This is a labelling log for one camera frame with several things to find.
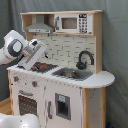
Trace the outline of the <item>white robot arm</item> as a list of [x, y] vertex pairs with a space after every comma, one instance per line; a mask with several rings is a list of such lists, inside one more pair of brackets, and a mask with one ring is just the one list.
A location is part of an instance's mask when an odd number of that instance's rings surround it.
[[[43, 42], [32, 39], [27, 41], [21, 34], [11, 30], [4, 36], [5, 44], [0, 48], [0, 65], [6, 65], [15, 60], [20, 54], [23, 58], [18, 65], [30, 70], [39, 57], [47, 49]], [[14, 116], [0, 113], [0, 128], [41, 128], [39, 119], [34, 114]]]

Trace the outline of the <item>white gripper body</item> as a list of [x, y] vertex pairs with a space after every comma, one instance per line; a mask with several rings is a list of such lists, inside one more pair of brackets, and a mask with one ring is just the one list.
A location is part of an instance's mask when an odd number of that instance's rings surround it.
[[46, 44], [38, 41], [37, 39], [32, 39], [24, 49], [26, 56], [18, 62], [18, 65], [22, 66], [26, 70], [30, 70], [46, 49]]

